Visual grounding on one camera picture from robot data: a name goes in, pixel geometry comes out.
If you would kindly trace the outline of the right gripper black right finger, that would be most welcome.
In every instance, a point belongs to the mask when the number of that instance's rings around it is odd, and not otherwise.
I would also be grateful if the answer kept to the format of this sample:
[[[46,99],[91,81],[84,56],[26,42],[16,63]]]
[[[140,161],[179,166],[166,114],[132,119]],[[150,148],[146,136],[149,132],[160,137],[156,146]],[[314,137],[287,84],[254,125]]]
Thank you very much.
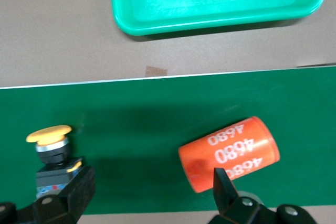
[[[251,197],[241,196],[222,168],[214,169],[213,195],[219,214],[208,224],[316,224],[299,206],[283,204],[272,211]]]

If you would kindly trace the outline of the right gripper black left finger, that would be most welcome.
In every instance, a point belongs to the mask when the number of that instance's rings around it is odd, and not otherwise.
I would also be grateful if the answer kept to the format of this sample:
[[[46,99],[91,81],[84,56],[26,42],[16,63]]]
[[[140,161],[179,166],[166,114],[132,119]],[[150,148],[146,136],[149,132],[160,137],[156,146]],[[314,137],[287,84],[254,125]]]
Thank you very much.
[[[57,195],[46,195],[16,209],[0,202],[0,224],[77,224],[96,191],[95,170],[85,166]]]

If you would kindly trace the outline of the orange cylinder printed 4680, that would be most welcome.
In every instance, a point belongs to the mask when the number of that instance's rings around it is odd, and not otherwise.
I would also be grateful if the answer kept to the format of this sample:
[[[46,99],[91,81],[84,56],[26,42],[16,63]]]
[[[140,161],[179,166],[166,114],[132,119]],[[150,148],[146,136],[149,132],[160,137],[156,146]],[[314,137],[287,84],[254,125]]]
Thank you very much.
[[[196,193],[213,188],[215,168],[223,168],[233,180],[280,160],[276,141],[256,116],[188,143],[178,152],[188,182]]]

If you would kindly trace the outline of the yellow mushroom push button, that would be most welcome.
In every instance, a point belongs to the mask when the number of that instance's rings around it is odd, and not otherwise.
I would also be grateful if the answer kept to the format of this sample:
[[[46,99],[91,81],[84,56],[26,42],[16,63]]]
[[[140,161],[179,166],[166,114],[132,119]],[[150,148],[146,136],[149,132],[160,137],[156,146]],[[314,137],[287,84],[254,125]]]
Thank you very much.
[[[61,192],[82,170],[83,158],[73,157],[67,134],[68,125],[57,125],[38,130],[26,137],[26,142],[35,143],[35,150],[43,163],[36,172],[36,198],[56,195]]]

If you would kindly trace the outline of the green belt conveyor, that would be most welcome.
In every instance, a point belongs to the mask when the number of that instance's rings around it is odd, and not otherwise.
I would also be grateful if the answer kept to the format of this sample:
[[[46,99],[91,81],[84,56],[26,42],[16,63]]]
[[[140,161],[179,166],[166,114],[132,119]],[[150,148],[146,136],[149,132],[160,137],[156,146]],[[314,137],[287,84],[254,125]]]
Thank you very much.
[[[88,214],[214,210],[178,148],[251,116],[280,161],[236,188],[268,207],[336,205],[336,67],[0,89],[0,202],[35,200],[42,164],[26,136],[65,124],[74,156],[96,171]]]

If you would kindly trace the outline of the brown tape piece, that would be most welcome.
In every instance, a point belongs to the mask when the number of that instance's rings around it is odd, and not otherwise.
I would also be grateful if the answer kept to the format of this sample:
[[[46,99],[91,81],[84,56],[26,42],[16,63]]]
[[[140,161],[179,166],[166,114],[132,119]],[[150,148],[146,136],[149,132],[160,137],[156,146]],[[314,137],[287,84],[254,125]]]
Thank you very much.
[[[146,66],[145,69],[145,77],[163,77],[167,76],[168,70],[159,68],[159,67],[153,67],[153,66]]]

